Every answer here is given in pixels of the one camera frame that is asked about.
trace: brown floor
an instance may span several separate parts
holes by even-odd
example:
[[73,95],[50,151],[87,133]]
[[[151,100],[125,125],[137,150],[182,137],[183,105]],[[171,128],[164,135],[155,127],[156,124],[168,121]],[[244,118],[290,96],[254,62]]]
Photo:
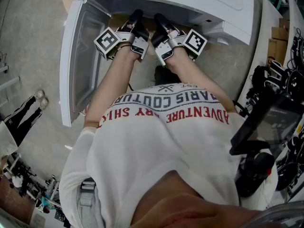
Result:
[[10,188],[9,180],[3,177],[0,180],[0,208],[29,225],[35,203],[28,195],[22,198],[16,189]]

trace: open door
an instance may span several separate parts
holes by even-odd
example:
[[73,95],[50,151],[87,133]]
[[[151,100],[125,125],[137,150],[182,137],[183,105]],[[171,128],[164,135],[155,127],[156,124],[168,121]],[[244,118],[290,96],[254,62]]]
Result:
[[89,2],[75,0],[70,8],[62,40],[59,72],[62,123],[71,126],[89,104],[97,88],[98,69],[104,62],[94,39],[110,17]]

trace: black pants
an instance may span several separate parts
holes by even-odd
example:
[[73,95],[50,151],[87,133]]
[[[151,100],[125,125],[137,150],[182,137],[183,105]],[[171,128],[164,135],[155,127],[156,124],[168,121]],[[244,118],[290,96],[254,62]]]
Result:
[[33,105],[35,101],[35,97],[31,96],[27,101],[22,104],[19,109],[17,109],[16,111],[14,111],[13,114],[9,115],[7,118],[4,119],[4,123],[8,127],[17,146],[21,144],[31,127],[42,115],[42,110],[38,108],[32,116],[30,116],[27,120],[20,124],[22,118],[25,116],[30,106]]
[[181,83],[180,78],[163,66],[157,66],[154,73],[155,86]]

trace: shelf panel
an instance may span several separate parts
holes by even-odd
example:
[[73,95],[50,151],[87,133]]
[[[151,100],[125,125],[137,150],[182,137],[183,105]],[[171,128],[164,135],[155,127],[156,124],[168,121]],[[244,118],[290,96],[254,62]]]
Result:
[[287,63],[290,60],[290,50],[294,42],[294,37],[296,35],[296,28],[299,28],[301,30],[302,35],[304,35],[304,19],[300,12],[300,9],[297,6],[295,0],[288,0],[288,1],[289,1],[289,13],[290,13],[290,29],[289,29],[287,52],[283,64],[284,68],[287,68]]
[[280,18],[282,18],[282,15],[276,10],[276,8],[271,4],[271,2],[268,0],[263,0],[261,27],[256,45],[255,55],[253,57],[251,68],[249,70],[246,82],[238,98],[238,102],[242,106],[246,106],[246,94],[252,87],[250,77],[251,75],[253,75],[255,68],[258,65],[266,65],[268,54],[268,41],[271,38],[271,28],[279,27]]

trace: gray floor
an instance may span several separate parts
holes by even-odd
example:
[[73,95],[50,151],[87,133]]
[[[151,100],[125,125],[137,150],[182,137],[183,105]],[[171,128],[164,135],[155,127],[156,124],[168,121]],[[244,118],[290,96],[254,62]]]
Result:
[[[8,0],[0,0],[0,21]],[[249,46],[212,45],[198,58],[199,66],[219,83],[233,99],[242,87],[256,46],[261,7],[255,0],[252,39]],[[64,23],[67,13],[62,0],[10,0],[7,9],[0,51],[7,53],[9,73],[0,74],[0,83],[20,76],[21,81],[0,92],[2,116],[12,113],[38,88],[43,88],[50,101],[49,107],[33,126],[18,149],[22,159],[42,179],[52,174],[60,177],[70,150],[82,129],[80,116],[72,128],[61,123],[59,104],[59,58]],[[155,65],[155,56],[145,58],[144,64]],[[153,79],[153,67],[136,65],[131,83],[134,88],[148,86]]]

